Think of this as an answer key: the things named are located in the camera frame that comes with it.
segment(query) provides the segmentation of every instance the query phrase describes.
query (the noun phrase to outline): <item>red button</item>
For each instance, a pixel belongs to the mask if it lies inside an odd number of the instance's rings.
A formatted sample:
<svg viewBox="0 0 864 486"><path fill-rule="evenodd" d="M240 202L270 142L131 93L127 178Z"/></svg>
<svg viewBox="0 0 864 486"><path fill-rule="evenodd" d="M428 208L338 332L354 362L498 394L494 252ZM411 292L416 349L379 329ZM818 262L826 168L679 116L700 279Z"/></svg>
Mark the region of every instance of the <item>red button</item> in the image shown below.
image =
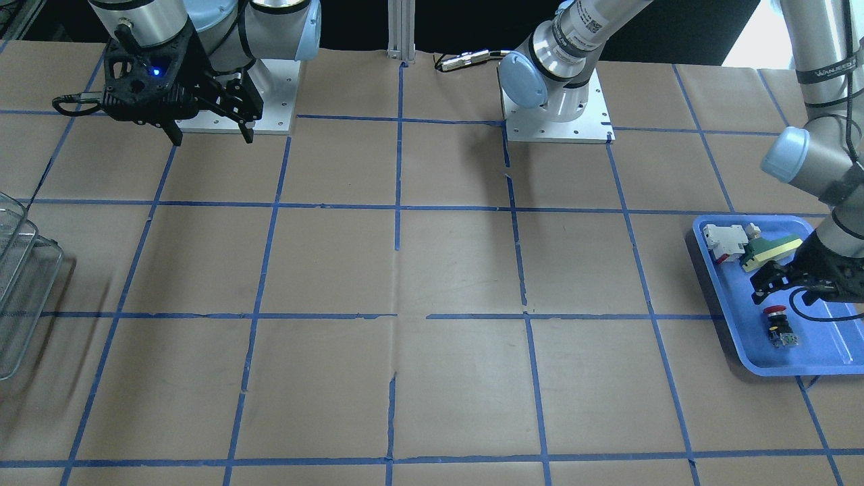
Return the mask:
<svg viewBox="0 0 864 486"><path fill-rule="evenodd" d="M765 307L765 310L763 310L762 312L765 312L766 314L773 314L774 312L783 312L784 310L786 310L785 305L772 305L771 307Z"/></svg>

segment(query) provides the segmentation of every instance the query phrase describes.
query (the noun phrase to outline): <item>metal mounting plate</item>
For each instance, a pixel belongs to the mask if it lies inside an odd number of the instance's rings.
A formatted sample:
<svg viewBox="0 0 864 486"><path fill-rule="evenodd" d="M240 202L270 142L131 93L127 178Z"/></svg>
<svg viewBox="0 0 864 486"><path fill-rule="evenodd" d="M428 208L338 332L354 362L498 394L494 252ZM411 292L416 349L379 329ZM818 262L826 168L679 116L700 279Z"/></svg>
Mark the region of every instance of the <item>metal mounting plate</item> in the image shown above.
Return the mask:
<svg viewBox="0 0 864 486"><path fill-rule="evenodd" d="M504 90L501 91L507 140L513 142L555 142L561 144L605 144L615 139L597 72L588 82L588 103L582 115L569 122L556 122L537 116L539 109L523 108Z"/></svg>
<svg viewBox="0 0 864 486"><path fill-rule="evenodd" d="M266 83L270 89L261 92L264 115L255 123L255 133L287 135L294 120L301 62L278 59L262 59L259 62L263 62L270 70L270 78ZM177 126L184 133L240 133L236 123L208 111L201 111L197 117L189 120L178 120Z"/></svg>

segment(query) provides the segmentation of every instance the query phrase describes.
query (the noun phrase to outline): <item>white electrical component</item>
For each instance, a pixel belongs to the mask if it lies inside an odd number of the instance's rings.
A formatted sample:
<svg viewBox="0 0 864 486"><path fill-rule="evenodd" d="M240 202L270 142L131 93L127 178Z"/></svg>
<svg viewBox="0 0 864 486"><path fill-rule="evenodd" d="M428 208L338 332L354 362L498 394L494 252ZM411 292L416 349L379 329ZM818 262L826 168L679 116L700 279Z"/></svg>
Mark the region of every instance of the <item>white electrical component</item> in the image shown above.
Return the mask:
<svg viewBox="0 0 864 486"><path fill-rule="evenodd" d="M744 245L750 241L741 225L705 225L702 235L715 263L737 261L744 254Z"/></svg>

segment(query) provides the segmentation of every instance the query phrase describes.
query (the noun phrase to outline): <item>cable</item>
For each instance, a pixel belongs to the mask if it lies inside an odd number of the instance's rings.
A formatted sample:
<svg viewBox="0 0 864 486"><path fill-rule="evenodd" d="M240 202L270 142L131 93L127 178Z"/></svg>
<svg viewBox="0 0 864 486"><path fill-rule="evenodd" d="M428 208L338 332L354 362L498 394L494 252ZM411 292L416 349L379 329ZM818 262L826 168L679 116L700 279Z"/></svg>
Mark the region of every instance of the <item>cable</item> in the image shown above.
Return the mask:
<svg viewBox="0 0 864 486"><path fill-rule="evenodd" d="M864 313L856 314L856 315L854 315L854 316L846 316L846 317L814 317L814 316L808 316L807 314L804 314L804 313L803 313L803 312L798 308L798 306L795 304L795 296L798 295L798 294L801 293L801 292L806 292L807 290L808 290L808 289L807 289L806 287L799 287L799 288L795 289L794 291L792 291L792 293L789 294L789 306L792 307L792 310L794 310L796 314L798 314L800 317L802 317L802 318L804 318L804 319L807 319L808 321L813 321L813 322L816 322L816 323L839 323L839 322L843 322L843 321L854 321L855 319L861 319L861 318L864 318Z"/></svg>
<svg viewBox="0 0 864 486"><path fill-rule="evenodd" d="M71 105L72 103L74 103L75 105L92 104L94 106L86 108L85 110L78 111L70 111L63 107L63 105ZM92 115L102 109L102 105L96 99L81 101L81 93L64 94L63 96L58 96L57 98L51 100L51 106L59 114L66 115L68 117L84 117L87 115Z"/></svg>
<svg viewBox="0 0 864 486"><path fill-rule="evenodd" d="M852 38L852 0L843 2L843 24L846 34L847 57L856 55L854 40ZM855 150L852 143L852 125L849 120L852 119L852 73L854 68L846 73L846 148L849 153L849 158L852 164L858 164L858 152Z"/></svg>

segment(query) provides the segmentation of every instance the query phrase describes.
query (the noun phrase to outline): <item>grid square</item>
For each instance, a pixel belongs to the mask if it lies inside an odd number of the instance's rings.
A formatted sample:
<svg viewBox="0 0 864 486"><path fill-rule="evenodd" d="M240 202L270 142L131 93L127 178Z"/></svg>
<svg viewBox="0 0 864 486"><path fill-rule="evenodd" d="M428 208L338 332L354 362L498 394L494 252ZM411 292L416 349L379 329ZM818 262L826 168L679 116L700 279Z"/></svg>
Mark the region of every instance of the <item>grid square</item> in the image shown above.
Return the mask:
<svg viewBox="0 0 864 486"><path fill-rule="evenodd" d="M389 317L258 321L237 457L386 454L392 339Z"/></svg>
<svg viewBox="0 0 864 486"><path fill-rule="evenodd" d="M685 460L602 461L552 463L552 483L557 486L614 484L615 486L692 486Z"/></svg>
<svg viewBox="0 0 864 486"><path fill-rule="evenodd" d="M69 458L110 327L111 319L42 318L18 373L0 382L0 460Z"/></svg>
<svg viewBox="0 0 864 486"><path fill-rule="evenodd" d="M864 449L864 377L823 376L809 396L831 447Z"/></svg>
<svg viewBox="0 0 864 486"><path fill-rule="evenodd" d="M243 486L381 486L384 466L234 466L232 484Z"/></svg>
<svg viewBox="0 0 864 486"><path fill-rule="evenodd" d="M12 73L0 91L0 110L53 111L51 99L81 93L104 44L10 41L0 73Z"/></svg>
<svg viewBox="0 0 864 486"><path fill-rule="evenodd" d="M392 211L282 208L263 312L393 311Z"/></svg>
<svg viewBox="0 0 864 486"><path fill-rule="evenodd" d="M779 132L785 128L755 69L679 66L678 72L703 130Z"/></svg>
<svg viewBox="0 0 864 486"><path fill-rule="evenodd" d="M397 124L299 118L283 202L393 204Z"/></svg>
<svg viewBox="0 0 864 486"><path fill-rule="evenodd" d="M3 180L0 191L26 201L54 154L68 118L48 115L0 114ZM30 137L30 133L39 137Z"/></svg>
<svg viewBox="0 0 864 486"><path fill-rule="evenodd" d="M630 209L729 210L695 133L619 131L613 154Z"/></svg>
<svg viewBox="0 0 864 486"><path fill-rule="evenodd" d="M828 207L800 189L783 184L759 168L774 137L707 135L717 168L735 210L748 213L827 214Z"/></svg>
<svg viewBox="0 0 864 486"><path fill-rule="evenodd" d="M270 208L159 207L124 310L252 311L270 214Z"/></svg>
<svg viewBox="0 0 864 486"><path fill-rule="evenodd" d="M402 204L508 206L501 129L405 124Z"/></svg>
<svg viewBox="0 0 864 486"><path fill-rule="evenodd" d="M710 321L660 329L695 451L822 448L794 379L750 374L723 354Z"/></svg>
<svg viewBox="0 0 864 486"><path fill-rule="evenodd" d="M150 201L171 144L151 126L108 117L75 121L40 197Z"/></svg>
<svg viewBox="0 0 864 486"><path fill-rule="evenodd" d="M510 142L507 152L519 208L621 208L604 144Z"/></svg>
<svg viewBox="0 0 864 486"><path fill-rule="evenodd" d="M804 96L801 85L792 69L760 69L760 73L771 88L774 99L783 110L786 121L792 126L804 126L807 123L807 110L804 107Z"/></svg>
<svg viewBox="0 0 864 486"><path fill-rule="evenodd" d="M248 336L245 320L121 320L78 458L227 457Z"/></svg>
<svg viewBox="0 0 864 486"><path fill-rule="evenodd" d="M525 324L401 318L395 457L537 454Z"/></svg>
<svg viewBox="0 0 864 486"><path fill-rule="evenodd" d="M384 51L319 49L304 62L296 112L301 115L396 117L399 64Z"/></svg>
<svg viewBox="0 0 864 486"><path fill-rule="evenodd" d="M0 483L15 486L44 486L59 484L63 469L9 468L0 469Z"/></svg>
<svg viewBox="0 0 864 486"><path fill-rule="evenodd" d="M834 456L843 484L864 484L863 456Z"/></svg>
<svg viewBox="0 0 864 486"><path fill-rule="evenodd" d="M647 312L623 216L520 213L518 218L529 311Z"/></svg>
<svg viewBox="0 0 864 486"><path fill-rule="evenodd" d="M532 326L550 454L684 450L651 321Z"/></svg>
<svg viewBox="0 0 864 486"><path fill-rule="evenodd" d="M273 202L285 137L187 133L162 190L163 201Z"/></svg>
<svg viewBox="0 0 864 486"><path fill-rule="evenodd" d="M435 70L435 54L416 53L405 68L404 116L437 120L501 120L498 63L451 73Z"/></svg>
<svg viewBox="0 0 864 486"><path fill-rule="evenodd" d="M710 458L699 459L697 467L703 486L836 484L826 457Z"/></svg>
<svg viewBox="0 0 864 486"><path fill-rule="evenodd" d="M525 486L543 484L540 463L397 464L394 486Z"/></svg>
<svg viewBox="0 0 864 486"><path fill-rule="evenodd" d="M522 312L509 214L403 211L399 315Z"/></svg>
<svg viewBox="0 0 864 486"><path fill-rule="evenodd" d="M117 309L147 222L148 206L39 204L28 217L64 253L46 310Z"/></svg>
<svg viewBox="0 0 864 486"><path fill-rule="evenodd" d="M153 484L194 484L219 486L225 475L222 467L110 467L75 468L69 486L152 486Z"/></svg>
<svg viewBox="0 0 864 486"><path fill-rule="evenodd" d="M708 314L685 236L695 216L632 214L651 306L659 314Z"/></svg>
<svg viewBox="0 0 864 486"><path fill-rule="evenodd" d="M614 125L696 128L669 64L601 61L597 74Z"/></svg>

